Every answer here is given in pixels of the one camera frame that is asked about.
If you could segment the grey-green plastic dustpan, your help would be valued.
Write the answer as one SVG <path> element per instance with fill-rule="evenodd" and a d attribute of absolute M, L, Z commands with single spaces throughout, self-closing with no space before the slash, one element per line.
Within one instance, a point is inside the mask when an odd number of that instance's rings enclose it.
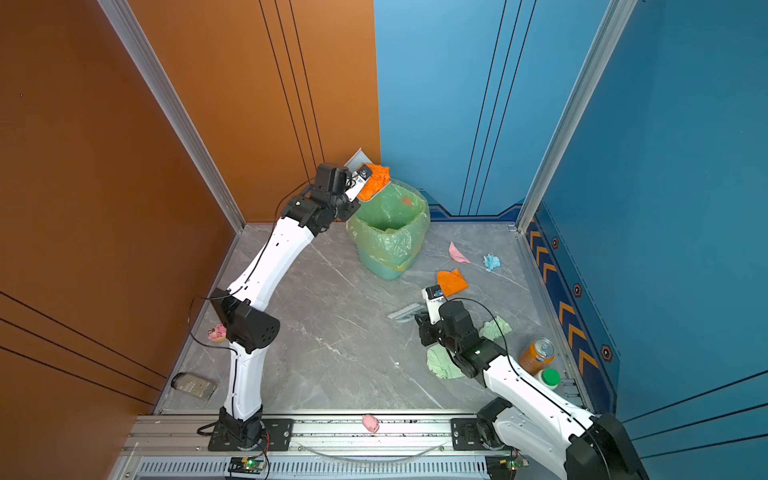
<path fill-rule="evenodd" d="M 363 152 L 361 148 L 359 148 L 351 157 L 350 159 L 344 164 L 344 166 L 352 171 L 355 172 L 359 168 L 361 168 L 365 164 L 372 164 L 373 161 Z"/>

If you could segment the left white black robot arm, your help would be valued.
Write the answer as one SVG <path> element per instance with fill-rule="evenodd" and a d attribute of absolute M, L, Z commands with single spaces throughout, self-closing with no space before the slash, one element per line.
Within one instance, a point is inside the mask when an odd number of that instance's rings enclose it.
<path fill-rule="evenodd" d="M 282 200 L 270 237 L 250 265 L 208 301 L 226 330 L 230 351 L 228 393 L 220 422 L 245 437 L 257 435 L 262 411 L 261 380 L 268 347 L 280 322 L 267 313 L 277 286 L 299 254 L 336 221 L 360 207 L 359 194 L 373 175 L 369 165 L 355 171 L 324 163 L 299 194 Z"/>

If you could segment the grey-green hand brush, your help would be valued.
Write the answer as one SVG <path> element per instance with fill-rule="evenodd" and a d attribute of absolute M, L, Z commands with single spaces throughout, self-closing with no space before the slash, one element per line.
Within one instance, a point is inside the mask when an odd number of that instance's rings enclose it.
<path fill-rule="evenodd" d="M 396 323 L 407 323 L 413 320 L 415 316 L 423 310 L 424 305 L 422 303 L 411 303 L 388 314 L 387 317 Z"/>

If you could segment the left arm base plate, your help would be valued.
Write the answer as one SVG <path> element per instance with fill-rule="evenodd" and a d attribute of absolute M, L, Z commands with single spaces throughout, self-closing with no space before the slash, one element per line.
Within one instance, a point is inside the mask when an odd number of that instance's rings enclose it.
<path fill-rule="evenodd" d="M 286 452 L 294 428 L 291 418 L 262 418 L 248 427 L 248 432 L 236 435 L 232 428 L 217 421 L 207 446 L 212 452 Z"/>

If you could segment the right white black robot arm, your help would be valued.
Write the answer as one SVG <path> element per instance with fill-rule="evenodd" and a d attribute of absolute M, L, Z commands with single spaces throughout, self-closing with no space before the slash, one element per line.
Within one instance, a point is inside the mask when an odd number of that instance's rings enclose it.
<path fill-rule="evenodd" d="M 479 441 L 516 448 L 559 479 L 647 479 L 629 435 L 610 413 L 592 413 L 548 389 L 480 335 L 459 299 L 414 315 L 424 346 L 444 347 L 462 374 L 496 395 L 476 414 Z"/>

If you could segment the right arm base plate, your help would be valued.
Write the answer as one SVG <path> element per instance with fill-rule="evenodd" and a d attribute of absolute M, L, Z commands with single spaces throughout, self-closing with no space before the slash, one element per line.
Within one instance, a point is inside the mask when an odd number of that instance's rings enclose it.
<path fill-rule="evenodd" d="M 511 451 L 496 433 L 492 424 L 484 419 L 453 418 L 450 420 L 451 440 L 455 451 Z"/>

